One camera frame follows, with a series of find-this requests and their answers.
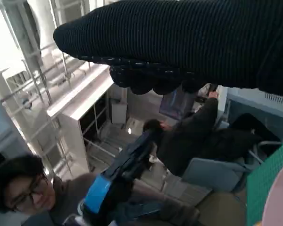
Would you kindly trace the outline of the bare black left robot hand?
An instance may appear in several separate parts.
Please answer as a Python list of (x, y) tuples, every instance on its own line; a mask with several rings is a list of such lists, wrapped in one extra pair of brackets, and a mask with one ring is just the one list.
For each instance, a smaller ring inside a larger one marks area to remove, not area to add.
[(125, 224), (162, 209), (162, 202), (130, 200), (134, 180), (149, 167), (152, 143), (159, 135), (157, 129), (143, 132), (95, 178), (82, 205), (83, 218), (90, 225)]

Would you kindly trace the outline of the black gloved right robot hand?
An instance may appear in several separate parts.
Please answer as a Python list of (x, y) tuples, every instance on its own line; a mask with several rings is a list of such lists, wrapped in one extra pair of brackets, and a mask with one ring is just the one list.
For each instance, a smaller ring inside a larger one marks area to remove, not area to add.
[(55, 29), (137, 95), (207, 83), (283, 96), (283, 0), (120, 0)]

